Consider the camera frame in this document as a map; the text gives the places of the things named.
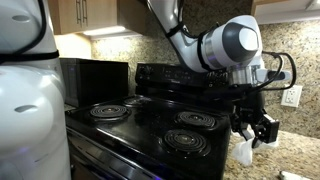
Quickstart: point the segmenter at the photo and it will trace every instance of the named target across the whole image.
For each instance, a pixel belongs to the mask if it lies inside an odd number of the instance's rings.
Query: black microwave
[[[82,107],[128,95],[128,63],[60,58],[65,103]]]

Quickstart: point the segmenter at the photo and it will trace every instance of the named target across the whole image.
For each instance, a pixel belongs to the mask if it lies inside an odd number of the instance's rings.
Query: granite countertop
[[[277,148],[254,151],[252,165],[245,167],[231,157],[243,138],[231,136],[224,179],[278,179],[280,171],[319,179],[320,139],[279,131],[278,140]]]

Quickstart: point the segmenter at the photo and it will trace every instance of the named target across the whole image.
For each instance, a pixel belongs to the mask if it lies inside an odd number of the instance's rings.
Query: coil burner
[[[129,106],[129,107],[141,107],[144,104],[147,104],[151,101],[150,98],[146,97],[133,97],[126,99],[124,101],[124,105]]]
[[[130,110],[124,106],[106,105],[91,109],[90,115],[96,121],[116,121],[127,117]]]
[[[187,125],[211,128],[215,124],[215,119],[212,116],[196,113],[196,112],[181,112],[176,116],[176,121],[178,123],[183,123]]]
[[[170,130],[163,137],[164,145],[169,153],[187,157],[205,156],[210,152],[210,144],[206,139],[192,131]]]

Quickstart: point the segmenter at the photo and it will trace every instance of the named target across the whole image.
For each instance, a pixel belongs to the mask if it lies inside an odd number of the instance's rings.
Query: oven
[[[222,179],[233,112],[219,99],[225,72],[139,63],[135,80],[134,96],[66,111],[73,178]]]

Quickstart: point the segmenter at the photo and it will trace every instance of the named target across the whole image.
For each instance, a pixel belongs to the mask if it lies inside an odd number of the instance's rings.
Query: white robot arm
[[[255,132],[254,147],[259,142],[276,140],[279,122],[268,116],[264,110],[263,90],[285,88],[264,88],[274,80],[289,80],[290,88],[295,83],[296,70],[290,55],[269,53],[280,59],[277,71],[265,69],[262,60],[262,41],[256,20],[244,15],[229,20],[226,24],[209,29],[199,36],[191,36],[182,22],[183,0],[148,0],[151,12],[156,16],[166,37],[176,51],[180,63],[195,72],[211,72],[226,69],[230,88],[225,95],[234,98],[236,111],[231,119],[233,131],[245,139],[252,136],[248,124]],[[293,77],[289,71],[282,71],[285,55],[292,65]]]

